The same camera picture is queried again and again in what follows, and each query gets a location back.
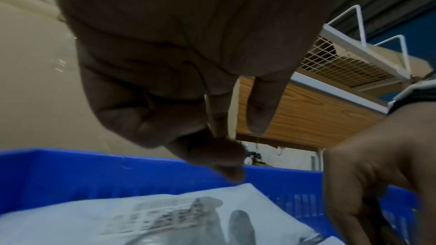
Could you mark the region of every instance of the blue wall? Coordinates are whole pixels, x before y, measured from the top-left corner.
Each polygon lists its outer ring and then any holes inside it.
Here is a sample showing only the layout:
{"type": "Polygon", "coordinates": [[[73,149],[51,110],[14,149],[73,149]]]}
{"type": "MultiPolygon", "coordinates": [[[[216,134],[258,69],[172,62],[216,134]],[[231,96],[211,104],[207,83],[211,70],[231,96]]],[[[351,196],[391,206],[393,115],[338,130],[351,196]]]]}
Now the blue wall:
{"type": "MultiPolygon", "coordinates": [[[[436,69],[436,7],[403,21],[381,34],[369,36],[368,42],[375,44],[397,34],[406,37],[409,55],[427,60],[436,69]]],[[[401,51],[398,40],[385,43],[382,46],[401,51]]]]}

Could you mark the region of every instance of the wire mesh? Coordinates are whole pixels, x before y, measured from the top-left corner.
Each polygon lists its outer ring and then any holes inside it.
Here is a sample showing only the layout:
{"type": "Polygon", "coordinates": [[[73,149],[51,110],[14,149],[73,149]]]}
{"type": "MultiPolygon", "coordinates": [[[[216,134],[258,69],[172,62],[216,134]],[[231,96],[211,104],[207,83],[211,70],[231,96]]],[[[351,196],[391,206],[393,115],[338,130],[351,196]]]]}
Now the wire mesh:
{"type": "Polygon", "coordinates": [[[323,37],[318,37],[315,41],[304,56],[300,68],[348,87],[393,77],[364,58],[323,37]]]}

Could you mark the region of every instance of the barcode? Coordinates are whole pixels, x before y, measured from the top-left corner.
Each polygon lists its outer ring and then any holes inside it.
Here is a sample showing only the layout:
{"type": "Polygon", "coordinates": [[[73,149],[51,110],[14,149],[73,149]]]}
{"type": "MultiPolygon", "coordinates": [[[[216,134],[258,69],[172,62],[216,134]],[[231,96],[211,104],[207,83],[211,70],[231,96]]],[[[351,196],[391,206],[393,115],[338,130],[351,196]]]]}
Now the barcode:
{"type": "Polygon", "coordinates": [[[175,206],[190,205],[195,201],[195,198],[186,199],[164,199],[152,202],[138,203],[133,207],[133,211],[144,211],[150,209],[160,209],[175,206]]]}

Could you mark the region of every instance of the white plastic package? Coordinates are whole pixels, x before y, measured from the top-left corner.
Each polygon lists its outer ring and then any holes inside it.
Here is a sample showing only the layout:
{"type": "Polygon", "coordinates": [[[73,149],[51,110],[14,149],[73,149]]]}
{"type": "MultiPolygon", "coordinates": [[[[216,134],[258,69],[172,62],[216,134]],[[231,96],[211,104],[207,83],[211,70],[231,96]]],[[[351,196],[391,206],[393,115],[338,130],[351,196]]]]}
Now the white plastic package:
{"type": "Polygon", "coordinates": [[[68,202],[0,216],[0,244],[342,245],[251,184],[173,195],[68,202]]]}

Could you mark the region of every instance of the blue plastic crate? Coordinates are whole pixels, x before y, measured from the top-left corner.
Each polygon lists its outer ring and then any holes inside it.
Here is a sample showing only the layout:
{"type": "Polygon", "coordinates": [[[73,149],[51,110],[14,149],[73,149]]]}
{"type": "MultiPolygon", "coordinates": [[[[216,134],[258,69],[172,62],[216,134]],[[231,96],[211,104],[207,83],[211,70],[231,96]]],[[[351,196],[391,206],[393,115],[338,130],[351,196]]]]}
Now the blue plastic crate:
{"type": "MultiPolygon", "coordinates": [[[[337,236],[324,215],[322,173],[247,166],[252,183],[271,201],[325,237],[337,236]]],[[[206,167],[179,160],[95,152],[24,149],[0,152],[0,214],[85,199],[181,194],[231,186],[206,167]]],[[[381,201],[385,216],[413,240],[413,193],[390,188],[381,201]]]]}

